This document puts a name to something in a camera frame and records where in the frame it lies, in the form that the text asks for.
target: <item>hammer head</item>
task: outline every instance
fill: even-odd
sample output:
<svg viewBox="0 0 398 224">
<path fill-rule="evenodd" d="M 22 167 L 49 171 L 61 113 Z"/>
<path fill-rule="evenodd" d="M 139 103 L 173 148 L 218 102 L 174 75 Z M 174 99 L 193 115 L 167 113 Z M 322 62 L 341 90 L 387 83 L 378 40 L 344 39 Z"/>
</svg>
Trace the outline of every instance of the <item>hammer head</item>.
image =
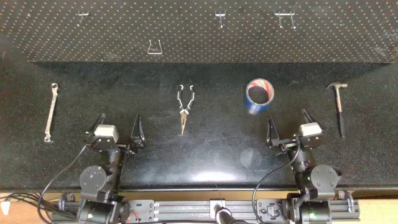
<svg viewBox="0 0 398 224">
<path fill-rule="evenodd" d="M 347 88 L 347 83 L 334 82 L 334 83 L 328 85 L 327 88 L 331 88 L 331 87 L 335 87 L 335 88 Z"/>
</svg>

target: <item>combination wrench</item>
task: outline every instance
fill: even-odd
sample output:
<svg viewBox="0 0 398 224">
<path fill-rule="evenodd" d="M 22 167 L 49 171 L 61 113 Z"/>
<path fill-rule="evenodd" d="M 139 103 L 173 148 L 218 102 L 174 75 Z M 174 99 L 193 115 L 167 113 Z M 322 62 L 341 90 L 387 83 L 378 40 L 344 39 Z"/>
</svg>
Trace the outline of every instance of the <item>combination wrench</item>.
<svg viewBox="0 0 398 224">
<path fill-rule="evenodd" d="M 55 109 L 55 102 L 57 101 L 57 96 L 58 96 L 58 84 L 56 83 L 51 84 L 51 90 L 52 90 L 52 101 L 51 101 L 49 118 L 47 119 L 47 125 L 45 127 L 44 142 L 51 142 L 50 128 L 51 128 L 52 116 L 54 114 L 54 109 Z"/>
</svg>

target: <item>blue tape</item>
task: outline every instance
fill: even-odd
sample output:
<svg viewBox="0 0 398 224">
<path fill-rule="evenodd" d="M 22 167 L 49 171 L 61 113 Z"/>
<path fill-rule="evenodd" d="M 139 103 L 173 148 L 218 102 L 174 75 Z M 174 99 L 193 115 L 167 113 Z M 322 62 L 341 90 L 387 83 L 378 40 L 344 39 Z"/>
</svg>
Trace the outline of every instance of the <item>blue tape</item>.
<svg viewBox="0 0 398 224">
<path fill-rule="evenodd" d="M 267 103 L 259 104 L 259 103 L 255 103 L 254 101 L 252 101 L 252 99 L 249 96 L 249 89 L 254 86 L 259 86 L 266 91 L 266 94 L 268 94 Z M 269 81 L 267 81 L 263 78 L 257 78 L 255 80 L 251 80 L 246 87 L 245 100 L 246 100 L 246 104 L 249 108 L 249 112 L 252 114 L 257 114 L 258 112 L 267 109 L 268 106 L 272 103 L 273 99 L 274 99 L 274 87 L 272 87 L 272 85 Z"/>
</svg>

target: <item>pliers handle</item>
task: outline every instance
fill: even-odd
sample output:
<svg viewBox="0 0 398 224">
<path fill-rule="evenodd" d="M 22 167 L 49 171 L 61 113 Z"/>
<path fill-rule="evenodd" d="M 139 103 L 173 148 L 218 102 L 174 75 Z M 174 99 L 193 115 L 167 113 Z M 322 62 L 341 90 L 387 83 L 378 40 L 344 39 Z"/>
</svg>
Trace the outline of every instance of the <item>pliers handle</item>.
<svg viewBox="0 0 398 224">
<path fill-rule="evenodd" d="M 195 90 L 193 89 L 193 85 L 191 85 L 189 88 L 191 89 L 191 100 L 189 101 L 186 108 L 184 108 L 184 105 L 182 105 L 182 102 L 181 102 L 181 94 L 184 89 L 184 86 L 180 85 L 180 88 L 178 89 L 177 99 L 178 99 L 178 102 L 180 103 L 180 113 L 186 112 L 186 114 L 189 114 L 189 111 L 192 107 L 193 101 L 195 100 Z"/>
</svg>

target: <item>black tabletop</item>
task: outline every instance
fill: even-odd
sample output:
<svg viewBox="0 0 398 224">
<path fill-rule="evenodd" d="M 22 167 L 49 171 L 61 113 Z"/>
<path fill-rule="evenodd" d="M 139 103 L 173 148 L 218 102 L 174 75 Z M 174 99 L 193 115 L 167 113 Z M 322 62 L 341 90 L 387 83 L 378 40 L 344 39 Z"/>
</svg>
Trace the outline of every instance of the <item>black tabletop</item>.
<svg viewBox="0 0 398 224">
<path fill-rule="evenodd" d="M 375 63 L 184 64 L 184 63 L 0 63 L 0 190 L 34 191 L 77 155 L 84 133 L 100 113 L 129 138 L 140 114 L 147 149 L 124 160 L 121 190 L 252 189 L 270 170 L 288 162 L 266 147 L 267 117 L 281 138 L 303 123 L 305 108 L 325 134 L 313 150 L 317 163 L 339 167 L 341 189 L 396 189 L 398 124 L 397 65 Z M 253 116 L 244 89 L 255 78 L 269 80 L 275 98 Z M 341 90 L 347 138 L 340 139 L 333 90 Z M 53 143 L 44 143 L 52 99 Z M 180 135 L 177 87 L 194 85 L 195 102 Z M 190 97 L 189 91 L 183 99 Z M 102 163 L 85 151 L 50 190 L 76 191 L 84 168 Z M 290 169 L 264 181 L 264 189 L 294 189 Z"/>
</svg>

